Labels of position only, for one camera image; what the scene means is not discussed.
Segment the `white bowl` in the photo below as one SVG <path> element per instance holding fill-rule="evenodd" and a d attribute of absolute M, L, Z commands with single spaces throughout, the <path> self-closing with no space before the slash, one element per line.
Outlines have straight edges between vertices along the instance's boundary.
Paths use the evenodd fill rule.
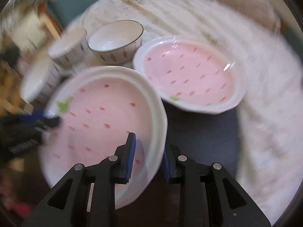
<path fill-rule="evenodd" d="M 143 33 L 144 27 L 137 21 L 113 21 L 88 37 L 88 47 L 106 65 L 119 66 L 133 60 L 142 45 Z"/>
<path fill-rule="evenodd" d="M 49 57 L 36 61 L 22 79 L 20 96 L 27 103 L 46 104 L 61 82 L 61 74 Z"/>
<path fill-rule="evenodd" d="M 48 56 L 60 67 L 69 69 L 84 60 L 87 52 L 87 31 L 72 28 L 51 44 Z"/>

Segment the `white floral bed sheet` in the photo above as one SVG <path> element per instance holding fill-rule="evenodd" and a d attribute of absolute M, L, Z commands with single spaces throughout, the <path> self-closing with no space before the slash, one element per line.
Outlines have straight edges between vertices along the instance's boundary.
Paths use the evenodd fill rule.
<path fill-rule="evenodd" d="M 231 54 L 245 73 L 237 179 L 274 226 L 290 218 L 302 182 L 302 64 L 286 40 L 215 0 L 98 0 L 68 27 L 88 33 L 139 21 L 143 41 L 193 35 Z"/>

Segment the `pink strawberry plate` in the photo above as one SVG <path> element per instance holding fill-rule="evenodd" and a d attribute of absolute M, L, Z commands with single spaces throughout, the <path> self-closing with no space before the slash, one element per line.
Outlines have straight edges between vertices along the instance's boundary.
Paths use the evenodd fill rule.
<path fill-rule="evenodd" d="M 235 58 L 199 38 L 151 40 L 136 51 L 133 66 L 163 100 L 188 112 L 220 114 L 237 107 L 246 93 Z"/>
<path fill-rule="evenodd" d="M 91 67 L 65 81 L 53 94 L 46 116 L 61 124 L 44 134 L 39 149 L 42 173 L 54 186 L 75 164 L 98 164 L 136 135 L 130 181 L 116 186 L 116 208 L 134 202 L 161 164 L 167 116 L 161 98 L 137 71 Z"/>

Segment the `black tray board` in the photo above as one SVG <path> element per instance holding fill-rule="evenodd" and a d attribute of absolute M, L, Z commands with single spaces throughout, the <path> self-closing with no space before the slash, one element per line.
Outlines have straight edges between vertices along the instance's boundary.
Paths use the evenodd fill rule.
<path fill-rule="evenodd" d="M 164 102 L 167 145 L 177 146 L 194 161 L 221 163 L 236 175 L 240 140 L 236 109 L 219 115 L 185 112 Z M 167 184 L 162 170 L 132 204 L 117 210 L 118 226 L 177 226 L 180 186 Z"/>

